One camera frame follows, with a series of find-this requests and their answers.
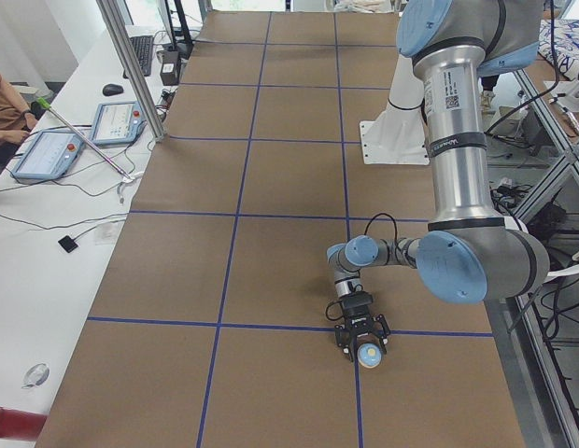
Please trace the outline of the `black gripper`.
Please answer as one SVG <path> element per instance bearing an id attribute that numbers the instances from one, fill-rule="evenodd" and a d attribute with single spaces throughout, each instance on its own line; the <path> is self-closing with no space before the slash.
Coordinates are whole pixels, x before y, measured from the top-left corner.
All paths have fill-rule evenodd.
<path id="1" fill-rule="evenodd" d="M 345 324 L 334 326 L 335 343 L 350 362 L 354 361 L 354 342 L 371 333 L 377 338 L 379 348 L 386 354 L 390 328 L 383 315 L 372 318 L 369 311 L 352 313 L 345 316 Z"/>

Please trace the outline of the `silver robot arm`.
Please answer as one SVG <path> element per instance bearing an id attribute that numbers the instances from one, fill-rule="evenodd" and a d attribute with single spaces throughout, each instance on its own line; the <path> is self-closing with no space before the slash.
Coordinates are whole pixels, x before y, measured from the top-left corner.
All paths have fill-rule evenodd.
<path id="1" fill-rule="evenodd" d="M 337 345 L 376 367 L 390 330 L 372 315 L 360 273 L 376 266 L 417 270 L 442 301 L 474 304 L 530 294 L 549 257 L 530 234 L 507 226 L 492 204 L 479 80 L 530 65 L 538 50 L 538 1 L 411 1 L 398 24 L 399 59 L 388 105 L 362 123 L 361 142 L 391 164 L 427 164 L 435 217 L 421 238 L 360 235 L 331 246 Z"/>

